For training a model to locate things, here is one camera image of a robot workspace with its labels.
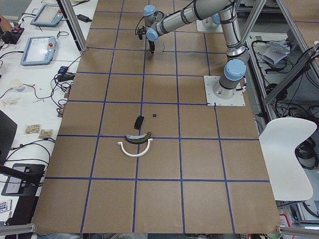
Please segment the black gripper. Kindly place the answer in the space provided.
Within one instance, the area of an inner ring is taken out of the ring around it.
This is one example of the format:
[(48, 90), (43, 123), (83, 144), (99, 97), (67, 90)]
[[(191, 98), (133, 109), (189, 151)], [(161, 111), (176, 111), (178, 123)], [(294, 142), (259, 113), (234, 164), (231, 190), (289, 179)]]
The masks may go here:
[(155, 53), (155, 43), (149, 40), (150, 54), (154, 55)]

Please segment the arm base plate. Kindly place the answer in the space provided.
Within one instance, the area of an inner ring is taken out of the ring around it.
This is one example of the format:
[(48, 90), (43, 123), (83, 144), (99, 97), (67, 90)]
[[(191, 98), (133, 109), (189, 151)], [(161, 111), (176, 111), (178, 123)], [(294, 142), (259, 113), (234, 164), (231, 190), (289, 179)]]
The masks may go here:
[(223, 33), (223, 30), (220, 24), (218, 24), (217, 26), (211, 26), (209, 24), (205, 24), (201, 20), (196, 21), (196, 29), (197, 29), (197, 32), (201, 32), (201, 33), (220, 33), (220, 34)]
[(235, 89), (225, 89), (220, 85), (220, 76), (204, 76), (206, 104), (208, 106), (245, 107), (240, 83)]

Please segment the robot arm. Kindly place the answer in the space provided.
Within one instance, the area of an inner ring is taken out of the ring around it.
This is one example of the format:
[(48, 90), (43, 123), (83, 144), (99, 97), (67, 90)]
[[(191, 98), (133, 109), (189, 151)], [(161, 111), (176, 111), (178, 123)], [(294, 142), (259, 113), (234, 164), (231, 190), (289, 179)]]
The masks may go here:
[(142, 28), (136, 28), (135, 34), (149, 42), (150, 52), (155, 51), (155, 42), (159, 37), (173, 32), (193, 22), (202, 23), (208, 33), (221, 28), (227, 51), (225, 60), (218, 67), (219, 81), (214, 85), (218, 96), (225, 92), (234, 93), (238, 83), (247, 72), (248, 49), (244, 45), (244, 36), (240, 33), (235, 0), (193, 0), (173, 13), (163, 13), (154, 5), (144, 8)]

